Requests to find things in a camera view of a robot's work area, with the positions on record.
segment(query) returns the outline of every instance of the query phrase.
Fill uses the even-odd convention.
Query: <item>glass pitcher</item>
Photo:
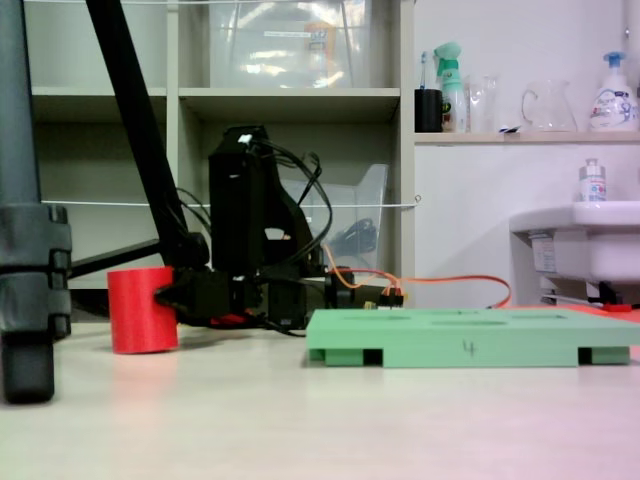
[[[530,130],[538,132],[576,132],[578,125],[573,116],[565,90],[569,82],[544,80],[532,82],[522,95],[522,117]],[[528,96],[533,100],[527,102]]]

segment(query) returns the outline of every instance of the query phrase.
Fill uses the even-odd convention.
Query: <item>white sink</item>
[[[574,203],[517,215],[509,226],[529,236],[544,276],[640,282],[640,202]]]

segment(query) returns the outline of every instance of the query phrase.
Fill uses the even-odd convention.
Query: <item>toothbrush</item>
[[[427,88],[427,52],[422,52],[422,78],[420,79],[420,90]]]

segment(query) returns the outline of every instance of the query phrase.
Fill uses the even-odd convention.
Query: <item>soap bottle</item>
[[[467,99],[460,78],[458,57],[462,48],[455,42],[435,49],[438,62],[438,78],[442,83],[442,128],[445,132],[466,133]]]
[[[594,132],[636,132],[640,130],[638,99],[624,75],[620,72],[625,54],[611,52],[604,56],[610,73],[598,91],[591,112],[591,130]]]
[[[580,169],[580,201],[607,201],[607,175],[597,158],[588,158],[587,165]]]

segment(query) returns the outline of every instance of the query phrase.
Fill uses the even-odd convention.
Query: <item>tripod leg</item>
[[[71,232],[40,203],[22,0],[0,0],[0,361],[11,403],[49,400],[53,341],[70,331]]]

